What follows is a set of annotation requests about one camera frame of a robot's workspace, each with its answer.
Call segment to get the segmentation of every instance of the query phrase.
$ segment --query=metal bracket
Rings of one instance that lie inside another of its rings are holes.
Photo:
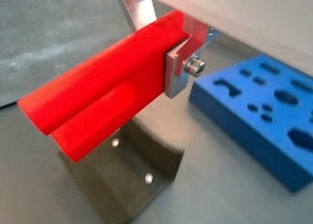
[[[123,125],[75,164],[60,153],[106,223],[128,223],[175,179],[183,150],[138,120]]]
[[[190,38],[166,54],[164,94],[174,98],[187,87],[188,74],[201,76],[206,64],[199,60],[203,47],[219,35],[213,27],[184,15],[183,30]]]
[[[151,0],[119,0],[128,25],[135,32],[156,20]],[[183,30],[190,35],[186,41],[166,54],[164,94],[174,98],[188,84],[188,74],[198,77],[206,64],[199,60],[201,50],[219,32],[184,14]]]
[[[156,20],[151,0],[118,0],[132,32]]]

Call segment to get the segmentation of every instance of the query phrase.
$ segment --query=circular hole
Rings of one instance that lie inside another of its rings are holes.
[[[263,108],[265,111],[269,111],[269,112],[273,111],[273,107],[269,104],[266,104],[266,103],[262,104],[262,108]]]
[[[118,147],[119,144],[120,144],[120,140],[119,140],[119,139],[115,139],[115,140],[112,141],[112,146],[114,146],[114,147]]]
[[[261,118],[262,118],[267,123],[271,123],[271,122],[273,122],[273,118],[271,118],[269,115],[266,115],[266,114],[262,114],[262,115],[261,115]]]
[[[295,104],[298,104],[298,99],[297,99],[297,97],[295,97],[294,95],[291,95],[289,92],[279,90],[279,91],[275,91],[275,92],[274,92],[274,95],[275,95],[277,99],[278,99],[281,102],[283,102],[283,103],[286,103],[286,104],[289,104],[289,105],[295,105]]]
[[[257,105],[254,105],[253,103],[249,104],[249,109],[250,109],[253,112],[257,112],[257,111],[258,111],[258,107],[257,107]]]

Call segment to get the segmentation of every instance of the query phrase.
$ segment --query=gray table surface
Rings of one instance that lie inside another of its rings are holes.
[[[205,51],[206,72],[242,58]],[[163,95],[136,115],[184,148],[172,185],[134,223],[310,224],[313,186],[291,194],[218,126],[188,103],[190,88]],[[45,137],[17,106],[0,111],[0,222],[104,223]]]

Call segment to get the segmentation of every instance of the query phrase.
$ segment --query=rectangular hole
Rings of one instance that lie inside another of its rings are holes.
[[[263,70],[266,70],[267,72],[270,72],[271,74],[274,74],[274,75],[279,74],[279,69],[275,68],[274,66],[271,66],[269,63],[262,62],[261,63],[261,68]]]
[[[250,71],[246,69],[239,70],[242,76],[249,77],[251,75]]]
[[[255,77],[255,78],[253,79],[253,81],[254,81],[259,86],[263,86],[263,85],[265,85],[265,80],[261,79],[259,77]]]

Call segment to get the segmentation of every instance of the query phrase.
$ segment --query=cutout slot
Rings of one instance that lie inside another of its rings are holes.
[[[304,82],[301,82],[300,80],[291,80],[290,84],[294,88],[300,89],[301,91],[308,92],[308,93],[313,93],[312,87],[308,84],[305,84]]]
[[[265,111],[269,111],[269,112],[271,112],[273,111],[273,107],[269,105],[269,104],[262,104],[262,109],[265,110]]]
[[[223,79],[214,81],[214,85],[225,87],[229,90],[230,97],[235,97],[241,94],[241,90]]]
[[[257,111],[258,111],[258,107],[257,107],[257,105],[254,105],[253,103],[250,103],[250,104],[247,105],[247,107],[249,107],[249,110],[250,110],[250,111],[253,111],[253,112],[257,112]]]
[[[259,77],[255,77],[253,79],[253,81],[259,85],[259,86],[263,86],[265,85],[265,80],[262,80]]]
[[[289,105],[297,105],[298,104],[298,99],[294,95],[291,95],[289,92],[278,90],[274,92],[274,96],[277,97],[277,99],[289,104]]]
[[[266,115],[266,114],[262,114],[262,115],[261,115],[261,118],[262,118],[263,121],[267,122],[267,123],[271,123],[271,122],[273,122],[273,118],[271,118],[269,115]]]
[[[261,68],[263,70],[266,70],[267,72],[270,72],[273,75],[278,75],[279,74],[279,69],[277,69],[273,65],[270,65],[269,63],[262,62],[261,63]]]
[[[250,71],[246,70],[246,69],[239,70],[239,73],[241,73],[242,76],[245,76],[246,78],[250,77],[250,75],[251,75]]]
[[[313,136],[308,132],[293,128],[289,131],[289,138],[294,145],[308,150],[313,150]]]

